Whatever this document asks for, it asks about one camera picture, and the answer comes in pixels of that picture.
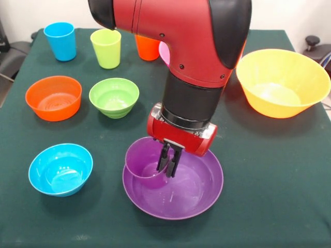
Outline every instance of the plastic cup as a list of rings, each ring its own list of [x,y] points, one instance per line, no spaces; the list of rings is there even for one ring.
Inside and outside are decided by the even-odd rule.
[[[160,42],[159,53],[160,53],[160,57],[162,58],[164,63],[169,67],[169,64],[170,64],[170,51],[169,51],[168,45],[166,43],[164,43],[163,41]]]
[[[69,61],[76,57],[76,37],[74,26],[67,22],[56,22],[44,29],[55,58]]]
[[[135,35],[134,37],[136,38],[138,55],[141,59],[146,61],[152,61],[160,56],[159,40],[154,40],[140,35]]]
[[[161,172],[156,170],[163,145],[151,137],[135,141],[127,150],[125,166],[128,171],[149,189],[158,189],[167,184],[165,167]]]
[[[104,69],[117,67],[121,60],[121,34],[119,31],[100,29],[91,34],[91,42],[99,65]]]

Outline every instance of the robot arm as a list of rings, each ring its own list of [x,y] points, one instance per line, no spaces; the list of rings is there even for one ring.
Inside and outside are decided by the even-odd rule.
[[[88,0],[94,19],[165,42],[169,73],[162,104],[147,132],[164,143],[158,169],[174,176],[182,149],[203,156],[217,133],[210,120],[242,55],[251,20],[251,0]],[[168,150],[175,155],[169,162]]]

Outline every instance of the purple cup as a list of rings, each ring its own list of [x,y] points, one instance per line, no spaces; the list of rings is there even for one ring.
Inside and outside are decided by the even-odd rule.
[[[158,189],[168,183],[165,171],[156,170],[163,144],[153,140],[151,137],[144,137],[135,141],[127,150],[125,155],[125,166],[128,171],[149,189]]]

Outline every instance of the table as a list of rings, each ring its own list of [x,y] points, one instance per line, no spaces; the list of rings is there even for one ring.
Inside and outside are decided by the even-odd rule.
[[[235,74],[213,117],[219,131],[211,150],[224,171],[218,201],[200,216],[173,222],[136,208],[122,186],[124,156],[146,136],[167,68],[160,58],[140,60],[133,35],[123,33],[120,66],[103,70],[89,40],[93,31],[77,29],[78,55],[60,63],[40,30],[0,111],[1,247],[331,246],[331,124],[322,105],[290,119],[265,117],[249,106]],[[293,49],[284,31],[251,30],[245,53],[262,48]],[[51,75],[82,84],[81,108],[69,120],[43,121],[25,103],[29,86]],[[89,103],[90,88],[109,77],[140,88],[123,119],[109,119]],[[80,144],[94,159],[89,181],[67,198],[40,194],[27,176],[33,158],[59,143]]]

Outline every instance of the cup rim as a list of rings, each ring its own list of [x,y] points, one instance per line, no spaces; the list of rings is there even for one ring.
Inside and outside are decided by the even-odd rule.
[[[49,27],[52,26],[52,25],[56,25],[56,24],[60,24],[60,23],[61,23],[61,24],[68,24],[69,26],[71,26],[72,30],[71,30],[69,33],[65,34],[65,35],[56,35],[56,36],[53,36],[53,35],[49,35],[49,34],[47,34],[47,32],[46,32],[46,29],[47,29],[47,28],[49,28]],[[71,35],[73,32],[74,32],[74,25],[71,24],[70,22],[53,22],[53,23],[47,25],[47,26],[43,29],[43,33],[44,33],[47,37],[51,37],[51,38],[66,37],[66,36]]]
[[[107,43],[107,44],[105,44],[105,43],[99,43],[99,42],[94,42],[94,41],[93,41],[93,36],[96,35],[97,33],[105,32],[105,30],[107,30],[107,31],[111,31],[111,32],[115,32],[116,34],[119,34],[118,39],[116,39],[116,41],[114,41],[114,42]],[[103,47],[105,47],[105,46],[107,46],[107,45],[114,45],[114,44],[118,43],[118,42],[121,40],[121,38],[122,38],[122,34],[121,34],[119,31],[117,31],[117,30],[115,30],[115,29],[114,29],[114,30],[111,30],[111,29],[108,29],[108,28],[101,28],[101,29],[98,29],[98,30],[94,31],[94,32],[90,35],[90,37],[89,37],[89,39],[91,40],[92,44],[99,45],[99,46],[103,46]]]

